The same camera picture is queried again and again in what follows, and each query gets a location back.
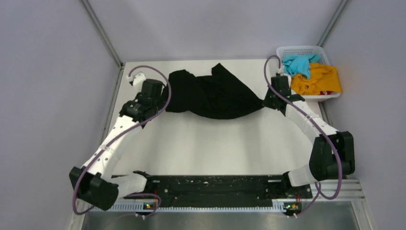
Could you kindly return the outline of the black t-shirt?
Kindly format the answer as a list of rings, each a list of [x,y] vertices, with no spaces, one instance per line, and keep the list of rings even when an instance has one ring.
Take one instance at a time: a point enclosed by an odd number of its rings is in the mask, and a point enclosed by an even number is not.
[[[169,74],[171,95],[166,112],[192,112],[198,116],[229,120],[249,115],[263,108],[263,101],[235,75],[218,63],[211,74],[194,76],[185,69]]]

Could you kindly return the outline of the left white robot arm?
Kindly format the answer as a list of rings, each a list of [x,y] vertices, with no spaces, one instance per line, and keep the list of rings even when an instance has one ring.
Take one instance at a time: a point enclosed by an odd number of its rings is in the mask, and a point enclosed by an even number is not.
[[[147,122],[161,113],[167,100],[162,96],[162,81],[148,79],[142,72],[129,79],[136,91],[135,98],[122,106],[112,129],[96,152],[80,168],[73,167],[69,172],[74,199],[81,199],[103,211],[110,209],[119,198],[133,193],[148,198],[154,190],[153,184],[137,172],[113,177],[127,145]]]

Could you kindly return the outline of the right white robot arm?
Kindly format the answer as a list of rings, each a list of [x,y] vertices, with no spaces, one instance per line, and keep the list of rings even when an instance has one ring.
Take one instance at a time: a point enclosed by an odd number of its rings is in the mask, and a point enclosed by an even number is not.
[[[353,135],[348,131],[338,131],[314,113],[302,96],[291,92],[287,76],[271,77],[270,83],[263,105],[280,111],[293,121],[313,145],[307,164],[283,174],[282,194],[294,197],[302,185],[337,179],[339,172],[343,176],[353,174]]]

